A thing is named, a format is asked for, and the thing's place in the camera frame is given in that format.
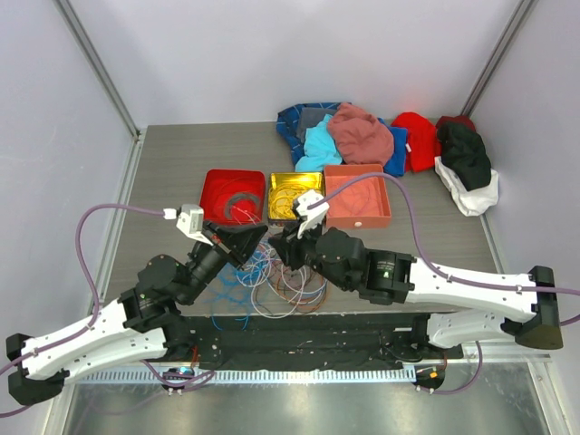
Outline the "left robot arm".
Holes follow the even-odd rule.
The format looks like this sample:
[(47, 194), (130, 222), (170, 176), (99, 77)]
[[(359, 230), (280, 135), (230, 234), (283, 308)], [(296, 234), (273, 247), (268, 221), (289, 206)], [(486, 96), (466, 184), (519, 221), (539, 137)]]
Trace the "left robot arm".
[(153, 257), (137, 284), (95, 316), (42, 337), (16, 333), (6, 340), (15, 365), (8, 392), (32, 406), (100, 369), (138, 360), (186, 360), (194, 339), (179, 307), (193, 305), (225, 265), (241, 268), (266, 234), (265, 224), (224, 227), (178, 217), (176, 226), (194, 245), (186, 263)]

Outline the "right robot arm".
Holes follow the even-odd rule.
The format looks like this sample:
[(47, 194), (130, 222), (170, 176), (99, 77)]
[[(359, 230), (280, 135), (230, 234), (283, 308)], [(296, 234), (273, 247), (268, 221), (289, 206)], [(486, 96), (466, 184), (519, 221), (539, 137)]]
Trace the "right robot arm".
[(370, 249), (337, 228), (300, 234), (285, 227), (268, 240), (284, 266), (303, 266), (335, 287), (374, 305), (435, 304), (455, 307), (429, 314), (409, 336), (421, 358), (470, 341), (512, 338), (521, 346), (559, 350), (563, 346), (551, 269), (500, 275), (441, 265), (418, 256)]

